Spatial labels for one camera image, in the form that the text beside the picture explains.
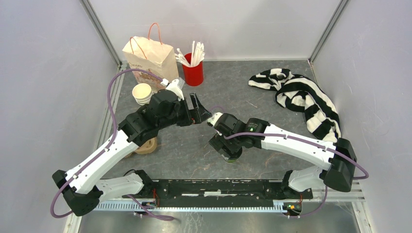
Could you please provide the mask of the green paper coffee cup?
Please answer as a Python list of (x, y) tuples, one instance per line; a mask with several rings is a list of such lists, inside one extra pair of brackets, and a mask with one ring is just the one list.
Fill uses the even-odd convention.
[(233, 163), (235, 162), (237, 159), (240, 158), (240, 155), (223, 155), (223, 159), (227, 162), (227, 163)]

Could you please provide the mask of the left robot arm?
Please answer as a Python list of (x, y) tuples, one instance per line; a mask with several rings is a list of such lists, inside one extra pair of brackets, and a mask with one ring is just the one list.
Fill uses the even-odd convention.
[(190, 99), (193, 109), (173, 91), (164, 89), (153, 94), (148, 104), (115, 126), (110, 139), (87, 159), (69, 171), (56, 171), (52, 178), (71, 213), (83, 216), (99, 203), (125, 195), (150, 196), (153, 185), (136, 173), (114, 179), (102, 177), (126, 155), (157, 137), (160, 130), (172, 125), (201, 124), (212, 116), (196, 94), (191, 93)]

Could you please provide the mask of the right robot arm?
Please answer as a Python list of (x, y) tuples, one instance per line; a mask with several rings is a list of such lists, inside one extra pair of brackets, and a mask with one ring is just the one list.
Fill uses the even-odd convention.
[(210, 145), (227, 162), (237, 160), (243, 149), (257, 148), (279, 151), (312, 163), (312, 167), (285, 174), (280, 190), (287, 198), (323, 185), (340, 192), (351, 191), (357, 158), (347, 139), (339, 138), (337, 142), (312, 139), (258, 118), (244, 123), (227, 113), (215, 113), (207, 123), (217, 132), (210, 139)]

